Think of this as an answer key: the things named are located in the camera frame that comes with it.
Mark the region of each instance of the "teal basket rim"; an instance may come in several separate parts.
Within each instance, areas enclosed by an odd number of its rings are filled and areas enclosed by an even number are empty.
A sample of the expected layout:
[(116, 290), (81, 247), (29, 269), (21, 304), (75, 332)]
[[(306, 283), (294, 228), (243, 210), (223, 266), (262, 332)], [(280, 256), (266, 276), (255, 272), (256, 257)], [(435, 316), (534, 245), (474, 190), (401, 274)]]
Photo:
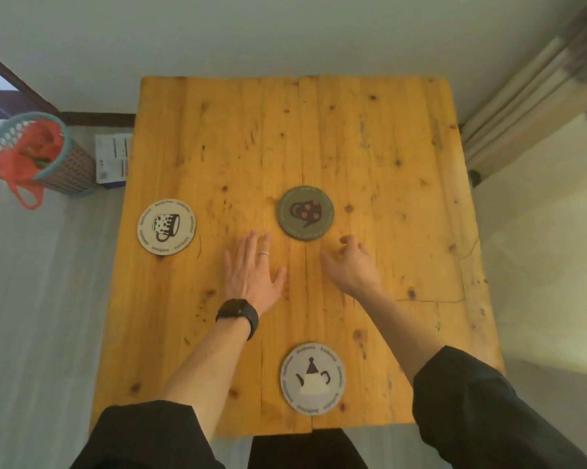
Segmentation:
[(16, 115), (15, 117), (11, 117), (10, 119), (5, 120), (4, 122), (2, 122), (0, 124), (0, 139), (1, 139), (3, 137), (3, 133), (5, 133), (5, 130), (8, 131), (11, 127), (16, 125), (17, 123), (23, 122), (23, 121), (33, 121), (33, 120), (38, 119), (40, 117), (41, 118), (48, 118), (49, 120), (57, 122), (61, 126), (61, 130), (63, 133), (63, 149), (61, 150), (61, 153), (59, 153), (59, 156), (57, 156), (57, 158), (52, 163), (50, 163), (47, 168), (42, 169), (39, 173), (37, 173), (37, 174), (35, 174), (35, 176), (33, 176), (33, 178), (32, 178), (33, 180), (43, 179), (46, 176), (48, 176), (49, 174), (53, 173), (55, 171), (55, 169), (57, 169), (63, 163), (63, 160), (66, 159), (66, 157), (70, 154), (70, 151), (72, 149), (72, 141), (70, 141), (70, 134), (68, 132), (68, 127), (59, 118), (55, 117), (54, 115), (47, 114), (44, 112), (29, 112), (29, 113), (25, 113), (25, 114)]

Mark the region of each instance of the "black watch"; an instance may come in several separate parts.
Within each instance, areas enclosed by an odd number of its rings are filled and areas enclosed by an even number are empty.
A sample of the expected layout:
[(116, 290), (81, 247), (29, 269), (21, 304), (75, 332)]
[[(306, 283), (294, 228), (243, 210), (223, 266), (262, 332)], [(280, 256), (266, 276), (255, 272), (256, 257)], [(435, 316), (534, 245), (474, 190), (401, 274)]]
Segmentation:
[(257, 310), (245, 299), (229, 299), (217, 312), (215, 320), (220, 318), (246, 318), (251, 324), (251, 335), (248, 336), (248, 340), (252, 339), (258, 328)]

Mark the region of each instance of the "coaster with teapot design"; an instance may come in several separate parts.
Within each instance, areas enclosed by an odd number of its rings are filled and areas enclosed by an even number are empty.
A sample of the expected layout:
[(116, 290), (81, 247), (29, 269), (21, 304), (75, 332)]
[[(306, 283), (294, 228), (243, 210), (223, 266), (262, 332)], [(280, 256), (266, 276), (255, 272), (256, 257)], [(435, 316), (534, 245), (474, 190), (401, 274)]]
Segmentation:
[(344, 364), (327, 345), (300, 345), (283, 362), (280, 388), (298, 413), (322, 415), (335, 408), (344, 395)]
[(330, 198), (321, 189), (299, 186), (283, 195), (276, 215), (287, 235), (298, 240), (311, 241), (328, 231), (335, 209)]
[(196, 234), (196, 214), (178, 199), (150, 205), (137, 222), (141, 245), (156, 255), (171, 255), (187, 247)]

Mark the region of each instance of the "wooden table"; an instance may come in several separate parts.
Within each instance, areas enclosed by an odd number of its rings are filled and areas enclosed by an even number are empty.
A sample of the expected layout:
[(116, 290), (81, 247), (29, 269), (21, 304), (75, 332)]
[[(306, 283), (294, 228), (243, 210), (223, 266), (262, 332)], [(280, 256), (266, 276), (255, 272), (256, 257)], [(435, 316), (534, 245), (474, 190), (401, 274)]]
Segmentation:
[[(275, 206), (290, 188), (324, 190), (321, 239), (286, 236)], [(143, 210), (175, 197), (196, 212), (194, 241), (159, 257), (136, 237)], [(503, 362), (451, 91), (440, 78), (144, 78), (120, 225), (92, 425), (108, 405), (153, 398), (211, 329), (224, 248), (273, 235), (284, 296), (245, 347), (217, 434), (413, 422), (412, 390), (363, 309), (322, 274), (319, 253), (355, 234), (400, 306), (464, 349)], [(307, 342), (342, 358), (347, 387), (326, 415), (292, 410), (284, 357)]]

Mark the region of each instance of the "black sleeve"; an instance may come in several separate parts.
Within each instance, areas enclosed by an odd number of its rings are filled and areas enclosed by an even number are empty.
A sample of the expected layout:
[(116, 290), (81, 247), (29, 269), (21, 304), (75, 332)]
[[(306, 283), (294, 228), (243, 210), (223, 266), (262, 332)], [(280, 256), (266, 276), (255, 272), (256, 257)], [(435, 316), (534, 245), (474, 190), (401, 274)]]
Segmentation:
[(72, 469), (223, 469), (193, 408), (156, 402), (104, 410)]
[(520, 400), (502, 374), (444, 347), (414, 379), (422, 439), (458, 468), (587, 468), (587, 456)]

